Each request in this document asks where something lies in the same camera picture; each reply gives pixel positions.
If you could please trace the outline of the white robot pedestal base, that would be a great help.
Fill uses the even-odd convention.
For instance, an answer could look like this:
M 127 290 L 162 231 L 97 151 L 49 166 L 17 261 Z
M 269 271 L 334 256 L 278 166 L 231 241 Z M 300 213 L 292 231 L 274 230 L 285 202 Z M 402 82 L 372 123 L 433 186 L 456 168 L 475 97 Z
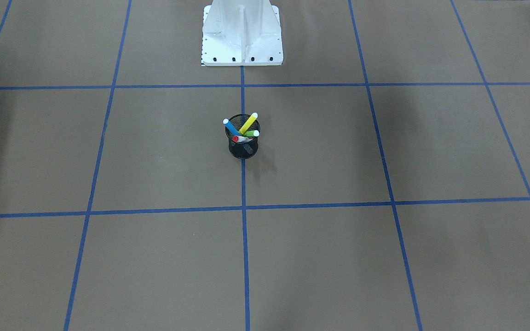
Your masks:
M 201 64 L 280 66 L 280 11 L 269 0 L 213 0 L 203 8 Z

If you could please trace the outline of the blue pen white cap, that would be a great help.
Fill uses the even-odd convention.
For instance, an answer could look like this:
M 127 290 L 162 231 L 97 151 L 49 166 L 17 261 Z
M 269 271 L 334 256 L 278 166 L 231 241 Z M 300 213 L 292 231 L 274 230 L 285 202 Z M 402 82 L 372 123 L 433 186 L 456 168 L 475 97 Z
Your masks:
M 222 122 L 232 136 L 242 136 L 242 134 L 238 132 L 237 128 L 235 128 L 235 126 L 229 121 L 229 119 L 223 119 Z

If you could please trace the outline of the green pen white cap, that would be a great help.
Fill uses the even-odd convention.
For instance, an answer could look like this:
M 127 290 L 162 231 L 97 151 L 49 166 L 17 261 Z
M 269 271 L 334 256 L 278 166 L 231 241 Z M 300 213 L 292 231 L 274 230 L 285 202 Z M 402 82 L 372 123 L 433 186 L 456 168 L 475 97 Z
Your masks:
M 250 130 L 246 131 L 243 134 L 244 137 L 258 137 L 259 136 L 259 130 Z

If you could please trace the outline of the yellow pen white cap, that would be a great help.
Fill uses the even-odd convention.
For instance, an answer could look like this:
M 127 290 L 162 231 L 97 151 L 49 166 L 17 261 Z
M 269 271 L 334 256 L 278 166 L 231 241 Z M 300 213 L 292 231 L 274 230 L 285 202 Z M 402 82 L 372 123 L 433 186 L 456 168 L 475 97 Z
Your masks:
M 248 132 L 249 128 L 257 121 L 258 113 L 252 113 L 246 121 L 243 123 L 242 127 L 238 130 L 240 135 L 244 136 Z

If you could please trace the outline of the black mesh pen holder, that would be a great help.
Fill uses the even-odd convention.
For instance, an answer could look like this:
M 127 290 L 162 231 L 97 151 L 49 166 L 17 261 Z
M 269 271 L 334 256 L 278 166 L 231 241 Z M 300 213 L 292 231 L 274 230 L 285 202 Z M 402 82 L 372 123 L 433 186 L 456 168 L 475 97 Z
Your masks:
M 233 117 L 230 117 L 229 121 L 235 126 L 235 128 L 237 128 L 237 130 L 239 130 L 249 116 L 250 115 L 248 114 L 237 114 L 237 115 L 234 115 Z M 259 130 L 259 133 L 260 133 L 259 122 L 256 121 L 249 128 L 249 131 L 250 130 Z M 232 140 L 233 136 L 229 133 L 229 130 L 227 130 L 226 127 L 225 127 L 225 134 L 227 136 L 227 141 L 228 141 L 228 150 L 230 154 L 236 157 L 237 159 L 242 159 L 242 160 L 250 159 L 257 153 L 258 146 L 259 146 L 258 145 L 259 136 L 254 137 L 253 140 L 249 141 L 248 143 L 235 143 Z

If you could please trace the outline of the red pen white body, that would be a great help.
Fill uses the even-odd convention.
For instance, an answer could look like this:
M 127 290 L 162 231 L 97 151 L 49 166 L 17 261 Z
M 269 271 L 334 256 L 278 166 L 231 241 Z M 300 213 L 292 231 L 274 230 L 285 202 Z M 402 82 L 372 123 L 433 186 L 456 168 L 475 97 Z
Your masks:
M 253 137 L 245 137 L 245 136 L 233 136 L 232 137 L 233 142 L 235 143 L 248 143 L 249 141 L 253 140 Z

